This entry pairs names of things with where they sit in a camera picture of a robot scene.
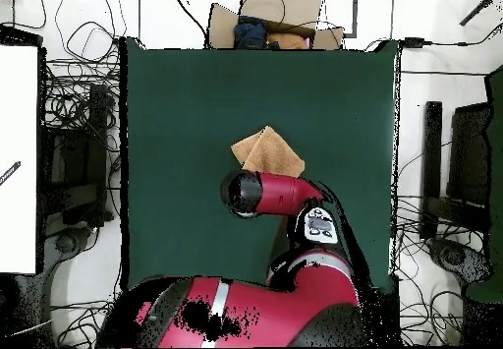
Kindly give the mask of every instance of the pen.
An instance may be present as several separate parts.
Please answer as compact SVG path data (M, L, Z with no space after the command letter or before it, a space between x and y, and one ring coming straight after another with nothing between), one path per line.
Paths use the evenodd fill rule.
M0 186L4 184L9 177L11 177L18 168L21 167L21 162L17 161L13 164L11 168L9 168L1 177L0 177Z

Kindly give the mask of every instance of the cardboard box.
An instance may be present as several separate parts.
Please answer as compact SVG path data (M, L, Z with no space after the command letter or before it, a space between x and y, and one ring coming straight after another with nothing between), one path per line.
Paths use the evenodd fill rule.
M290 32L311 39L311 49L337 50L344 29L316 30L322 0L241 0L239 14L218 3L211 5L209 43L213 48L234 48L234 27L240 15L266 21L269 32Z

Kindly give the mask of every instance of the white screen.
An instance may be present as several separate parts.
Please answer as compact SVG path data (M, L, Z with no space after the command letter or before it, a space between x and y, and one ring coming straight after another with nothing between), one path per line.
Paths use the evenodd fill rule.
M0 272L35 273L37 78L36 47L0 45Z

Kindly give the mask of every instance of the floor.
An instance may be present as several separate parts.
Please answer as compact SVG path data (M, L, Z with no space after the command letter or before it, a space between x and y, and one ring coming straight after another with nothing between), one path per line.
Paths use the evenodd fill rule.
M107 0L112 10L116 33L138 36L147 48L202 48L203 37L200 29L185 15L176 0ZM346 39L346 48L365 49L378 38L403 39L406 36L420 36L443 43L459 41L475 42L487 36L502 21L501 0L483 10L465 27L459 22L480 0L358 0L357 37ZM206 27L211 3L217 2L237 12L240 0L188 0L188 9ZM40 0L16 0L16 22L39 27L43 23ZM68 39L82 23L96 21L110 28L108 7L104 0L44 0L47 22L43 29L34 29L44 37L47 58L69 58L62 46L61 36ZM352 0L326 0L326 16L320 19L342 26L346 32L352 29ZM0 22L12 21L12 0L0 0ZM74 49L83 48L90 29L82 30L72 42ZM88 57L102 55L109 45L109 39L95 32L89 39L85 54ZM405 50L402 56L402 79L400 88L400 134L399 169L408 161L420 155L422 149L422 118L424 104L429 100L443 102L442 142L448 143L450 121L456 107L486 101L483 75L493 71L503 63L503 36L496 34L486 42L469 47L428 46L419 50ZM442 152L442 193L447 184L447 161L449 146ZM420 193L420 161L408 165L400 176L399 215L417 219L414 206L419 200L410 198ZM119 175L114 175L112 187L119 187ZM480 248L475 235L452 235L450 239L469 242ZM450 273L436 267L429 256L416 245L418 236L408 233L410 247L400 252L401 270L398 274L400 298L402 302L403 339L406 344L456 343L456 332L452 331L452 317L461 314L460 300L452 295L444 295L435 301L435 309L442 316L451 315L450 324L437 321L437 329L443 342L431 336L431 321L423 319L424 306L418 305L419 290L427 304L442 290L459 292L459 286ZM64 262L54 279L51 305L87 303L93 300L110 300L119 273L119 251L121 245L120 220L117 218L102 228L99 239L92 251ZM57 310L53 314L53 329L60 333L82 311ZM71 332L68 343L79 343L84 336Z

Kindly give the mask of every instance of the green tabletop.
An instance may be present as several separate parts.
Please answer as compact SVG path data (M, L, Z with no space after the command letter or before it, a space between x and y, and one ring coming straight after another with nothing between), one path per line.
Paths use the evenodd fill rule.
M389 288L398 43L379 52L143 50L128 39L129 286L155 274L263 283L280 218L220 200L231 145L269 125L339 197Z

